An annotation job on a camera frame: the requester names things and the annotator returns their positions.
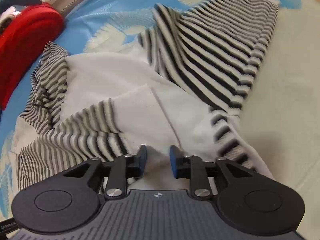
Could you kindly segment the red folded blanket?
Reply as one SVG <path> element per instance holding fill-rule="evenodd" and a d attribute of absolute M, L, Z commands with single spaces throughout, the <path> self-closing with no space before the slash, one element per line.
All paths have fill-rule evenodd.
<path fill-rule="evenodd" d="M 1 110 L 25 72 L 64 28 L 64 18 L 47 3 L 26 7 L 1 34 Z"/>

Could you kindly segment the striped white small garment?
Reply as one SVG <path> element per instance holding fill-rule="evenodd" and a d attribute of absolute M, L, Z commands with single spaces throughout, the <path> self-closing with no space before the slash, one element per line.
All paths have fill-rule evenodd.
<path fill-rule="evenodd" d="M 125 51 L 69 55 L 48 43 L 16 123 L 17 188 L 141 145 L 150 150 L 147 174 L 129 179 L 132 188 L 185 188 L 169 171 L 171 146 L 271 177 L 238 123 L 278 9 L 277 0 L 206 0 L 183 12 L 157 4 L 154 25 Z"/>

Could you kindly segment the blue cream patterned bedsheet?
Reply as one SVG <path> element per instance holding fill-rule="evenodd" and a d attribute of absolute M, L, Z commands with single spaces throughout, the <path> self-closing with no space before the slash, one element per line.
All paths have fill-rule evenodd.
<path fill-rule="evenodd" d="M 133 40 L 131 27 L 161 2 L 186 9 L 201 0 L 85 0 L 67 17 L 58 43 L 71 53 L 97 38 Z M 279 0 L 275 36 L 240 120 L 240 133 L 276 180 L 297 190 L 305 219 L 319 215 L 319 0 Z"/>

